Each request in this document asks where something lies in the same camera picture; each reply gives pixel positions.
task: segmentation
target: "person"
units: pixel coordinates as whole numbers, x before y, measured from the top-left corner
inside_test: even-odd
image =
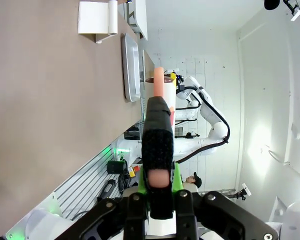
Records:
[[[133,194],[138,191],[138,184],[139,184],[139,177],[140,177],[140,171],[137,171],[135,173],[135,177],[133,177],[130,181],[130,184],[127,189],[123,192],[123,197],[128,197],[130,194]],[[194,172],[193,175],[188,176],[185,179],[185,182],[182,183],[183,188],[195,193],[198,192],[198,188],[202,185],[202,180],[200,177],[198,177],[197,173]]]
[[[198,192],[198,188],[202,185],[202,180],[200,177],[198,177],[197,173],[194,172],[193,175],[188,176],[185,179],[185,182],[182,183],[183,188],[190,191],[191,193]]]
[[[198,177],[196,172],[194,172],[193,175],[188,176],[185,179],[185,182],[188,184],[194,184],[194,185],[196,185],[197,188],[200,188],[202,185],[202,180],[200,177]]]

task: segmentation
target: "brown table surface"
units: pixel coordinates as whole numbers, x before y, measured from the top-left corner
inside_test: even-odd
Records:
[[[78,0],[0,0],[0,235],[141,117],[121,36],[78,34]]]

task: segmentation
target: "white pipe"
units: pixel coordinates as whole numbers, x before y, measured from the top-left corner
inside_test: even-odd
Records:
[[[175,138],[173,146],[173,156],[182,157],[193,153],[197,149],[207,146],[210,144],[215,144],[220,142],[219,139],[210,139],[210,138]],[[128,162],[130,166],[137,158],[142,158],[142,142],[140,140],[126,140],[121,139],[117,142],[116,153],[117,159],[120,159],[121,156]],[[214,153],[217,149],[211,148],[209,150],[202,151],[198,155],[210,155]]]
[[[187,105],[187,107],[198,107],[198,101],[194,100]],[[182,121],[182,120],[194,120],[195,116],[199,110],[198,108],[193,109],[184,109],[184,110],[176,110],[175,111],[175,120]]]
[[[154,96],[154,84],[151,82],[144,83],[145,90],[145,102],[148,103],[148,99]],[[172,119],[172,132],[175,135],[175,118],[176,118],[176,87],[173,82],[165,82],[163,85],[163,99],[165,100],[168,108],[171,111]]]

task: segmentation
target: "red object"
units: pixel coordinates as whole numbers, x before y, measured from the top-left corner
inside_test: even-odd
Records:
[[[140,167],[139,166],[134,166],[133,167],[133,171],[136,173],[136,172],[138,172],[138,171],[140,171]]]

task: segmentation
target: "black cable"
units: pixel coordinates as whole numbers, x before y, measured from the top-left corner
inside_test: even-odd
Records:
[[[189,119],[184,119],[184,120],[175,120],[176,122],[184,122],[184,121],[188,121],[188,122],[195,122],[197,121],[198,119],[192,119],[192,120],[189,120]]]
[[[80,216],[81,214],[86,214],[87,212],[89,212],[89,211],[87,210],[87,211],[81,211],[81,212],[77,213],[77,214],[71,219],[71,221],[74,221],[78,216]]]
[[[184,123],[184,122],[186,122],[186,121],[188,121],[188,120],[182,120],[182,121],[180,121],[180,122],[177,122],[177,123],[175,124],[175,126],[177,126],[177,125],[179,125],[179,124],[182,124],[182,123]]]
[[[119,175],[118,177],[118,189],[119,192],[122,193],[125,189],[129,188],[131,177],[128,171],[128,163],[126,160],[124,160],[125,163],[125,169],[123,170],[123,173]]]
[[[200,103],[200,101],[198,100],[198,98],[193,94],[193,93],[191,93],[191,95],[194,97],[194,99],[199,103],[199,105],[198,106],[187,106],[187,107],[182,107],[182,108],[176,108],[175,110],[188,110],[188,109],[197,109],[197,108],[199,108],[200,106],[201,106],[201,103]]]
[[[129,131],[125,131],[123,134],[126,134],[126,135],[128,135],[128,136],[130,136],[130,137],[132,137],[132,138],[136,138],[136,137],[139,137],[138,135],[132,135]]]
[[[139,129],[139,127],[141,126],[141,125],[144,125],[145,124],[145,122],[143,121],[143,122],[140,122],[140,123],[138,123],[137,125],[133,125],[132,127],[135,127],[135,128],[138,128]]]
[[[195,137],[200,137],[200,136],[197,136],[197,135],[191,135],[191,137],[188,137],[187,135],[183,135],[183,136],[174,136],[175,139],[181,139],[181,138],[184,138],[184,139],[193,139]]]
[[[300,5],[299,5],[298,1],[297,1],[297,0],[295,0],[295,2],[296,2],[296,4],[298,5],[298,8],[300,9]]]
[[[295,1],[296,2],[296,5],[293,7],[290,3],[289,3],[290,0],[283,0],[284,4],[290,9],[291,13],[294,14],[295,13],[295,10],[297,8],[300,9],[300,6],[297,2],[297,0]]]
[[[142,158],[141,157],[137,157],[136,159],[140,159],[136,164],[142,164]]]
[[[235,194],[231,194],[231,195],[226,195],[226,197],[229,199],[239,199],[239,194],[235,193]]]
[[[195,90],[195,91],[198,90],[194,86],[186,86],[183,90],[176,91],[176,94],[178,94],[178,93],[180,93],[184,90],[188,90],[188,89],[192,89],[192,90]],[[220,147],[220,146],[228,143],[229,138],[230,138],[230,126],[227,123],[227,121],[224,119],[223,116],[221,116],[221,114],[213,106],[211,106],[211,104],[205,99],[205,96],[203,96],[203,94],[201,92],[199,92],[198,95],[202,99],[202,101],[208,106],[208,108],[210,108],[217,115],[217,117],[220,118],[220,120],[226,125],[228,132],[227,132],[226,137],[221,142],[213,143],[213,144],[210,144],[210,145],[207,145],[207,146],[202,146],[202,147],[198,148],[194,152],[190,153],[188,156],[185,156],[184,158],[180,159],[179,161],[176,161],[178,164],[184,163],[185,161],[187,161],[188,159],[190,159],[193,156],[197,155],[198,153],[201,153],[202,151],[206,151],[206,150],[209,150],[209,149],[212,149],[212,148]]]
[[[136,127],[136,128],[137,128],[138,126],[140,126],[140,125],[142,125],[142,124],[144,124],[144,123],[145,123],[145,121],[138,122],[138,123],[132,125],[131,127]]]
[[[178,122],[175,126],[177,126],[179,128],[180,126],[183,126],[187,123],[188,123],[188,121],[186,120],[186,121],[183,121],[183,122]]]

